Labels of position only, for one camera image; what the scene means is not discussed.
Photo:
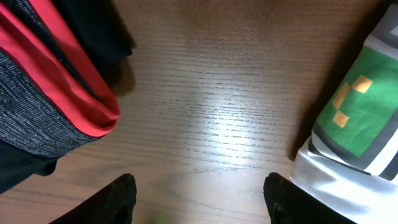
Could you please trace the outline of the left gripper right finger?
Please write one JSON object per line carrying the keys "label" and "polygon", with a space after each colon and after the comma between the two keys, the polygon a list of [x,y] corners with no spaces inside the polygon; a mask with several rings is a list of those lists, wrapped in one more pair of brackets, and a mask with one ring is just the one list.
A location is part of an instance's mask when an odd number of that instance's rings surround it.
{"label": "left gripper right finger", "polygon": [[264,181],[264,199],[272,224],[352,224],[276,172]]}

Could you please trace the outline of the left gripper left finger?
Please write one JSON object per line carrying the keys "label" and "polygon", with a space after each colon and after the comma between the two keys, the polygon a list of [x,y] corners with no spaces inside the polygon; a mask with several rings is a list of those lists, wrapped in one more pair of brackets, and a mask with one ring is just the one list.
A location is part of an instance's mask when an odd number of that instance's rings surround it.
{"label": "left gripper left finger", "polygon": [[131,224],[136,181],[123,174],[50,224]]}

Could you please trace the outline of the white t-shirt with print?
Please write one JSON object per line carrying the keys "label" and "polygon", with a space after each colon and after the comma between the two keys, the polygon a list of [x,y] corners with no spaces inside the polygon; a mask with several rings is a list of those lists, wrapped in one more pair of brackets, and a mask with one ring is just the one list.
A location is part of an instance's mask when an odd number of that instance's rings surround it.
{"label": "white t-shirt with print", "polygon": [[298,150],[292,182],[356,223],[397,222],[397,4]]}

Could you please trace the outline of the black shorts red grey waistband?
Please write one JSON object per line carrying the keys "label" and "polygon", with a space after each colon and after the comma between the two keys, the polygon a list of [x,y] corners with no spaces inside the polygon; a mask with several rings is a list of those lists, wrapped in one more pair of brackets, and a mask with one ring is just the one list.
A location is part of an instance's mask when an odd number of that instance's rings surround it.
{"label": "black shorts red grey waistband", "polygon": [[109,134],[135,47],[112,1],[1,2],[1,191]]}

